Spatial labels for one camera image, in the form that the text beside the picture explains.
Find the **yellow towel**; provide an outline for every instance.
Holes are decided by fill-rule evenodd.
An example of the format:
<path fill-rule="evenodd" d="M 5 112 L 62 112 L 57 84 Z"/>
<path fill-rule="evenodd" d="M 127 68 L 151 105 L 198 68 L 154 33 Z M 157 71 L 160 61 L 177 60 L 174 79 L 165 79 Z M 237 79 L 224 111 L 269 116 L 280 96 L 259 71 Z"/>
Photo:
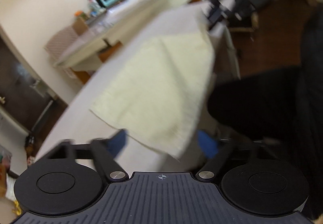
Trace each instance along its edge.
<path fill-rule="evenodd" d="M 146 41 L 91 111 L 140 143 L 179 158 L 193 136 L 214 63 L 206 31 Z"/>

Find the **silver screw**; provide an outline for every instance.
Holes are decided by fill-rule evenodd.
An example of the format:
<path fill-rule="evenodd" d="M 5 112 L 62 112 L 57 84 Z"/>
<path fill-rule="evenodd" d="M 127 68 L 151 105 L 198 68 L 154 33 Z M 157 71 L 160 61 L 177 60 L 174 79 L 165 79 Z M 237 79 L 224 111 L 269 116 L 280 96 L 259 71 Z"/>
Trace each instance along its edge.
<path fill-rule="evenodd" d="M 121 179 L 124 178 L 126 174 L 122 171 L 114 171 L 110 174 L 110 177 L 113 179 Z"/>
<path fill-rule="evenodd" d="M 210 179 L 214 177 L 214 173 L 211 171 L 202 171 L 199 173 L 199 177 L 204 179 Z"/>

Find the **cloth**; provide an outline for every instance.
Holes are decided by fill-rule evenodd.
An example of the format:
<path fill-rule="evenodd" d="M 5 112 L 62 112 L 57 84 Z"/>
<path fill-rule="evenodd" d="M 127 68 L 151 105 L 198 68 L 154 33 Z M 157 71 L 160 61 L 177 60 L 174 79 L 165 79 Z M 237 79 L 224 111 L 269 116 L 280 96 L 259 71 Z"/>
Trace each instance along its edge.
<path fill-rule="evenodd" d="M 310 194 L 303 214 L 323 214 L 323 7 L 301 39 L 301 66 L 269 71 L 216 87 L 208 111 L 252 138 L 283 141 L 286 159 L 305 175 Z"/>
<path fill-rule="evenodd" d="M 144 42 L 91 111 L 150 148 L 179 158 L 196 129 L 214 63 L 206 30 Z"/>

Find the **desk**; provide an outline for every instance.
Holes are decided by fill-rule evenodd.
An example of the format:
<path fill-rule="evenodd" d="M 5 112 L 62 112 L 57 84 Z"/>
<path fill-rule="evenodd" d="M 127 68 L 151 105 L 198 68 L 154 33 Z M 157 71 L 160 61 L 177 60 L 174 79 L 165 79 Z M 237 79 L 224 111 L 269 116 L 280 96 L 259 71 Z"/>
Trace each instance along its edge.
<path fill-rule="evenodd" d="M 58 59 L 55 66 L 72 68 L 75 71 L 87 71 L 90 66 L 86 59 L 92 57 L 107 46 L 126 45 L 146 24 L 160 12 L 177 8 L 191 0 L 145 0 L 140 2 L 113 27 L 97 32 L 90 28 L 80 36 Z"/>
<path fill-rule="evenodd" d="M 206 10 L 208 7 L 208 2 L 201 2 L 163 12 L 149 23 L 146 28 L 140 31 L 131 43 L 116 52 L 108 62 L 101 66 L 75 97 L 46 138 L 36 159 L 46 154 L 63 139 L 74 139 L 76 144 L 83 144 L 88 143 L 93 138 L 112 136 L 116 130 L 104 123 L 89 110 L 93 100 L 103 92 L 127 61 L 135 55 L 143 41 L 157 35 L 196 32 L 200 29 L 201 24 L 196 20 L 195 15 L 201 13 L 201 10 Z M 220 23 L 214 28 L 212 32 L 212 43 L 214 46 L 218 46 L 224 30 L 225 27 Z M 202 111 L 201 121 L 197 127 L 211 132 L 216 130 L 216 121 L 207 114 L 205 108 Z M 134 171 L 186 171 L 197 166 L 200 156 L 201 151 L 197 145 L 196 138 L 193 136 L 190 146 L 179 160 L 171 158 L 167 154 L 151 150 L 133 138 L 128 137 L 127 144 L 116 161 L 131 176 Z M 80 163 L 92 167 L 89 161 L 80 161 Z"/>

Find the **cardboard box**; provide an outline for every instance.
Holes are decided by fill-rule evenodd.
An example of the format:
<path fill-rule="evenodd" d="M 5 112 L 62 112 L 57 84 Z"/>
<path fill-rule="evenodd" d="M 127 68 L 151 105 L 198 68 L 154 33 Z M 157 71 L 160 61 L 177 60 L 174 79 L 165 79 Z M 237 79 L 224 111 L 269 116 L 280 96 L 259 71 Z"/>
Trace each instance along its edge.
<path fill-rule="evenodd" d="M 0 164 L 0 198 L 7 192 L 7 171 L 4 165 Z"/>

